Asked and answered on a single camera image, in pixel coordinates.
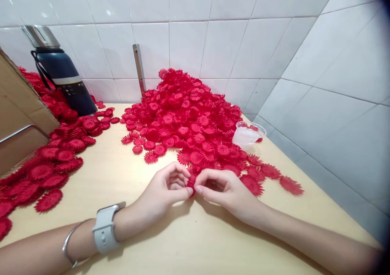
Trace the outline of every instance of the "metal bar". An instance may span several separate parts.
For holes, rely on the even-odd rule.
[[[45,136],[47,139],[50,139],[48,135],[46,135],[46,133],[44,131],[42,131],[39,127],[37,127],[36,125],[28,125],[22,129],[20,129],[19,131],[16,131],[15,133],[9,135],[8,137],[5,137],[4,139],[0,140],[0,143],[3,143],[4,141],[7,141],[8,139],[12,138],[13,136],[19,134],[20,132],[30,128],[30,127],[33,127],[35,129],[37,129],[43,136]]]
[[[133,52],[134,52],[135,65],[137,67],[138,82],[139,82],[139,88],[141,89],[141,96],[142,98],[145,98],[146,85],[145,85],[145,80],[143,78],[143,67],[142,67],[139,44],[133,44]]]

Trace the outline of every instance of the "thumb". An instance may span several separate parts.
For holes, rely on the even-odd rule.
[[[189,187],[181,188],[180,190],[171,190],[169,191],[169,198],[171,203],[174,204],[176,202],[188,200],[193,192],[194,190]]]
[[[195,191],[201,195],[203,198],[205,198],[207,201],[216,203],[216,204],[223,204],[223,193],[213,191],[210,188],[207,188],[205,186],[196,186]]]

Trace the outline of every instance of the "hand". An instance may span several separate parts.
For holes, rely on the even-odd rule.
[[[145,229],[164,216],[174,203],[187,200],[193,193],[185,187],[191,174],[177,162],[160,169],[153,176],[141,196],[130,206]]]
[[[270,209],[232,171],[204,169],[194,186],[203,198],[221,205],[242,222],[257,228],[261,228],[259,224]]]

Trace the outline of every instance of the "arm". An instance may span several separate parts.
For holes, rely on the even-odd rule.
[[[253,196],[231,171],[203,170],[195,191],[242,222],[290,244],[334,274],[367,274],[381,251],[272,209]]]
[[[184,187],[190,176],[187,169],[177,162],[159,170],[142,195],[132,205],[115,214],[116,241],[123,241],[139,233],[160,219],[174,203],[187,200],[193,192],[191,188]],[[71,263],[62,253],[62,247],[74,226],[42,232],[1,248],[1,274],[53,275],[71,268]],[[67,250],[74,260],[97,253],[92,233],[94,226],[95,219],[89,220],[72,234]]]

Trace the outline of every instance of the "pile of red plastic pieces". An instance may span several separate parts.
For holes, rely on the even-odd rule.
[[[8,216],[16,207],[35,203],[37,212],[55,207],[63,196],[61,188],[68,182],[69,173],[83,165],[77,153],[94,144],[93,137],[102,134],[112,123],[119,122],[119,118],[113,117],[114,108],[97,112],[94,117],[78,117],[61,92],[52,92],[43,85],[38,73],[20,70],[60,121],[60,127],[49,135],[50,142],[40,147],[34,157],[7,178],[0,179],[0,240],[12,227]],[[103,102],[93,100],[99,108],[105,108]]]
[[[210,168],[231,170],[255,196],[264,192],[266,178],[278,180],[293,195],[303,194],[296,181],[232,143],[236,123],[243,120],[237,105],[182,70],[162,69],[158,75],[162,82],[157,89],[148,90],[146,98],[127,108],[120,120],[130,131],[122,143],[133,143],[135,154],[145,150],[145,162],[150,164],[167,150],[177,149],[178,161],[192,175],[188,185],[192,187],[200,171]]]

